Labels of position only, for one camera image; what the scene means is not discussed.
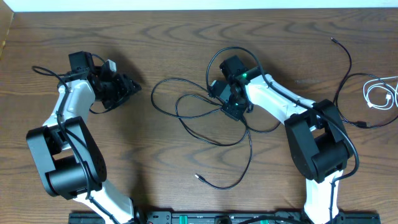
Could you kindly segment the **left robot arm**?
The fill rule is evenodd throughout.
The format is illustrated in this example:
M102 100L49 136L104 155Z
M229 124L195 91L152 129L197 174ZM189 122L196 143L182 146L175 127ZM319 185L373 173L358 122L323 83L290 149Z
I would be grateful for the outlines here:
M70 213L69 223L146 223L133 199L108 180L104 157L86 125L94 102L109 112L141 86L119 74L112 60L95 65L95 57L84 51L70 54L70 71L61 75L32 67L35 73L58 79L59 96L43 125L28 131L27 145L45 191L91 209Z

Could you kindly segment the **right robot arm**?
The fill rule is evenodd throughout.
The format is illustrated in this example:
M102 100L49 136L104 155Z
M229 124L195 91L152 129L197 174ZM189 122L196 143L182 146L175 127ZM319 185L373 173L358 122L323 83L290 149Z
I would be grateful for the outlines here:
M306 178L306 216L312 223L338 221L337 188L354 150L336 106L292 93L260 67L248 69L237 56L224 60L220 70L225 80L215 80L209 89L221 100L222 112L242 121L244 112L256 105L278 119L292 160Z

